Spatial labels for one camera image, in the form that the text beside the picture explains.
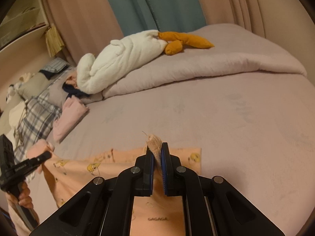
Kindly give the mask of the left hand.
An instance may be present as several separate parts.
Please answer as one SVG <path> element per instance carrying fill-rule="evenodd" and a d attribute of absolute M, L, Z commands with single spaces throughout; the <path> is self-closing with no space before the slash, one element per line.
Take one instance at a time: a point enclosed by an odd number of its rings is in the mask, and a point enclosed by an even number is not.
<path fill-rule="evenodd" d="M 21 207 L 25 207 L 27 209 L 33 209 L 34 205 L 32 203 L 32 198 L 30 197 L 30 189 L 26 182 L 21 184 L 21 193 L 18 198 L 10 193 L 5 193 L 7 202 L 10 206 L 14 207 L 15 205 L 19 205 Z"/>

